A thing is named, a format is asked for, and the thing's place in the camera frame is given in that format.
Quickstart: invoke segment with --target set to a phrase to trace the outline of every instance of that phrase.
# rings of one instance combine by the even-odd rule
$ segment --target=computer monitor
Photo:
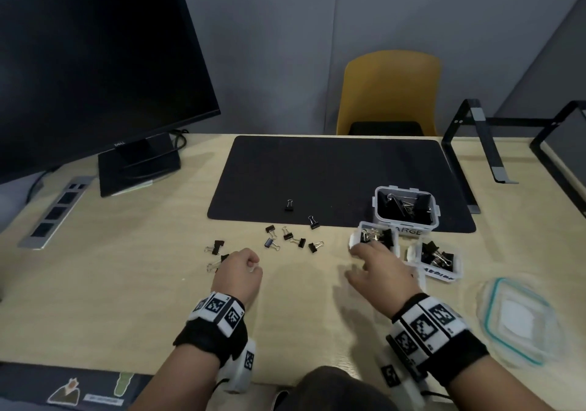
[[[177,170],[166,132],[219,114],[185,0],[0,0],[0,183],[108,151],[111,195]]]

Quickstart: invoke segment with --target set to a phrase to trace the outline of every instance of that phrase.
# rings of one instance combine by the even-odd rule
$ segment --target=silver outlet panel
[[[45,210],[33,229],[18,243],[18,247],[44,248],[94,178],[94,176],[76,176],[71,179],[55,201]]]

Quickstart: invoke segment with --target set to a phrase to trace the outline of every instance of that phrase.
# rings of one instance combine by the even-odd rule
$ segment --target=plastic lid
[[[562,333],[551,305],[509,278],[487,283],[478,318],[495,351],[516,366],[541,366],[561,351]]]

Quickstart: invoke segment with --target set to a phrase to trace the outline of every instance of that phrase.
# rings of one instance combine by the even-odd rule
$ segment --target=person's left arm
[[[212,291],[233,296],[245,305],[256,297],[262,269],[250,249],[233,252],[220,265]],[[220,369],[220,359],[190,344],[177,346],[129,408],[130,411],[204,411]]]

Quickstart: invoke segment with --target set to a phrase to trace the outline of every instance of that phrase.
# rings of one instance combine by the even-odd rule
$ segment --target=chair backrest
[[[356,121],[417,121],[437,136],[434,121],[441,61],[426,53],[384,50],[349,62],[344,72],[336,134]]]

